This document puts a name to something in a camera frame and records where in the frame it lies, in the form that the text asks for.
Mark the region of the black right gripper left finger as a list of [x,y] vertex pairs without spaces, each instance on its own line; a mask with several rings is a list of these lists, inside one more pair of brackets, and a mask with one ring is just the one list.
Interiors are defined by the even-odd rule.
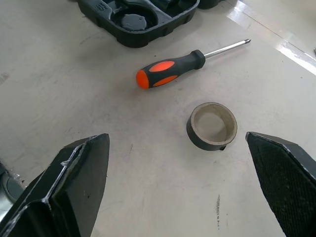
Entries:
[[106,133],[63,147],[13,202],[0,237],[90,237],[104,195],[110,138]]

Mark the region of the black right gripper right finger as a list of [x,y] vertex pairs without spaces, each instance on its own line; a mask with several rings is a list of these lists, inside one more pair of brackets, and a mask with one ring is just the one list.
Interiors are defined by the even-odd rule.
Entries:
[[261,190],[286,237],[316,237],[316,161],[298,144],[248,132]]

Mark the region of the black plastic tool case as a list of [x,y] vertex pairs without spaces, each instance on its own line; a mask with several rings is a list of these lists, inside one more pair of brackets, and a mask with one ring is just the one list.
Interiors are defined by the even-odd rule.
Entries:
[[188,23],[197,8],[223,0],[77,0],[80,11],[96,26],[130,48],[141,48]]

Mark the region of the grey robot body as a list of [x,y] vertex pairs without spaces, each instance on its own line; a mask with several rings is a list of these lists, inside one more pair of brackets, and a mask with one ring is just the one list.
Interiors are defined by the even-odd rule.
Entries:
[[23,191],[23,188],[9,176],[0,163],[0,215],[13,206]]

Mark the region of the black tape roll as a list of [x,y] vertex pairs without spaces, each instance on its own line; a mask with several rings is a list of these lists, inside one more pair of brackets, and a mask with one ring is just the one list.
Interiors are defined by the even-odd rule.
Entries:
[[237,120],[224,105],[207,102],[198,105],[187,120],[191,142],[205,151],[224,150],[237,134]]

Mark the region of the orange and black screwdriver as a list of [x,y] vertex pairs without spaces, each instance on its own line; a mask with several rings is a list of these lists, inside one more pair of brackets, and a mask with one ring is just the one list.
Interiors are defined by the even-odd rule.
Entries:
[[200,50],[194,50],[182,57],[157,61],[140,69],[136,74],[136,82],[142,89],[162,86],[189,71],[201,69],[206,59],[250,42],[250,39],[245,39],[207,54],[203,54]]

